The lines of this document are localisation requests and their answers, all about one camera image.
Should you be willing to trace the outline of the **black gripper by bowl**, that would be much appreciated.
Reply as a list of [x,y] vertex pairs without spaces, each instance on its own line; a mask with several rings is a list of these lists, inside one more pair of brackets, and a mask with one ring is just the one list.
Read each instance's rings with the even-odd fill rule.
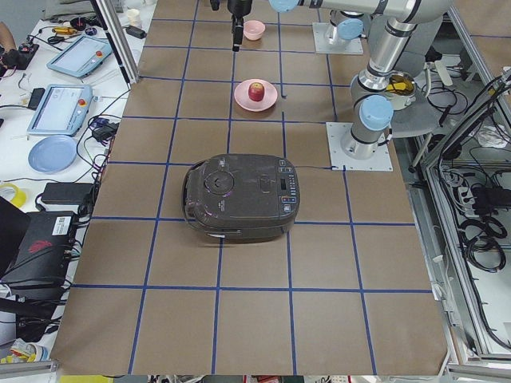
[[252,11],[252,0],[228,0],[228,11],[232,14],[232,51],[238,52],[243,44],[244,19]]

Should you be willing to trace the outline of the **silver robot arm near cooker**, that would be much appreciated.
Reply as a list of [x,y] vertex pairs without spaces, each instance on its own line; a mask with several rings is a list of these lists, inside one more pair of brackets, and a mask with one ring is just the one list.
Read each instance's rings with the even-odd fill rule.
[[402,51],[417,25],[440,18],[451,1],[272,1],[278,12],[288,12],[297,6],[325,8],[361,14],[378,14],[389,19],[380,35],[378,46],[370,60],[351,83],[355,120],[351,130],[341,139],[342,150],[356,160],[373,156],[380,136],[390,125],[393,107],[383,93]]

